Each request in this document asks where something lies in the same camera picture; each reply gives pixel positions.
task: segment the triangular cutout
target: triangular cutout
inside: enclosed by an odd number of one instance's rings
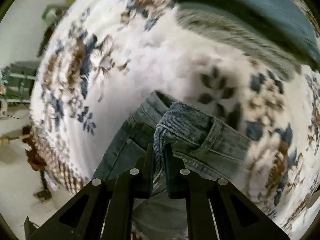
[[[233,203],[242,227],[247,228],[248,226],[259,222],[259,218],[253,214],[252,211],[247,208],[247,206],[243,204],[235,195],[230,195],[230,199]]]
[[[61,217],[60,222],[76,228],[80,222],[83,210],[87,205],[89,195],[83,195],[76,203],[72,205]]]

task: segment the jeans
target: jeans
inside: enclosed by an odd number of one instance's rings
[[[134,167],[153,143],[153,196],[137,200],[133,221],[150,240],[182,237],[187,228],[184,200],[170,200],[165,190],[162,151],[167,143],[186,168],[203,178],[232,180],[249,148],[249,138],[218,118],[154,91],[129,117],[112,140],[94,178],[114,179]]]

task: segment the white floor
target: white floor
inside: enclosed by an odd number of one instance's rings
[[[46,30],[41,15],[47,4],[64,0],[15,0],[0,23],[0,68],[16,61],[38,61],[36,54]],[[0,118],[0,136],[27,125],[28,109],[24,106],[9,113],[19,119]],[[27,162],[20,141],[0,146],[0,212],[18,239],[25,239],[23,223],[27,216],[42,225],[70,195],[63,189],[53,192],[53,199],[41,204],[33,193],[40,190],[39,172]]]

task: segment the black object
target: black object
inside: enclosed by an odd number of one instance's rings
[[[202,179],[164,150],[167,191],[171,199],[186,199],[190,240],[289,240],[289,237],[226,179]],[[134,169],[117,179],[92,180],[27,240],[126,240],[131,236],[134,198],[150,198],[153,149]],[[101,235],[103,221],[105,226]]]

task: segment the floral fabric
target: floral fabric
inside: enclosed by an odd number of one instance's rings
[[[291,239],[319,186],[319,73],[285,82],[259,60],[179,26],[172,0],[77,0],[57,26],[31,98],[39,154],[70,192],[92,177],[153,90],[251,139],[233,183]]]

